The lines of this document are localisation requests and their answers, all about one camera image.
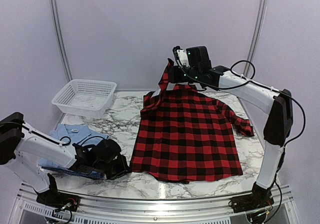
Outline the red black plaid shirt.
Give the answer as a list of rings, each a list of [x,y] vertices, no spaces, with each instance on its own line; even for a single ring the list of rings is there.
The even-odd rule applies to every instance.
[[[243,173],[234,132],[254,135],[248,119],[185,84],[168,90],[168,61],[158,90],[143,97],[130,168],[163,182],[214,182]]]

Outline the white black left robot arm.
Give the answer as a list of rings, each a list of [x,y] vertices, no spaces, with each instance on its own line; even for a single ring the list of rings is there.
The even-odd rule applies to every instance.
[[[26,181],[36,201],[75,211],[80,197],[62,193],[55,178],[41,168],[90,179],[114,180],[131,170],[121,147],[107,135],[84,125],[59,125],[47,135],[14,112],[0,122],[0,163]]]

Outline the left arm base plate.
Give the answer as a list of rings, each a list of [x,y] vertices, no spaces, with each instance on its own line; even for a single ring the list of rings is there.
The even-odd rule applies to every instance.
[[[70,210],[77,211],[80,197],[78,195],[67,194],[63,192],[43,192],[39,193],[36,202],[58,209],[59,211]]]

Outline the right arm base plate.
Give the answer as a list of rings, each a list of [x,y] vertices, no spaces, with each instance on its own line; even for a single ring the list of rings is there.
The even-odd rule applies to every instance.
[[[264,207],[270,207],[274,204],[272,195],[262,198],[259,194],[246,194],[234,196],[230,199],[228,205],[234,213],[247,212]]]

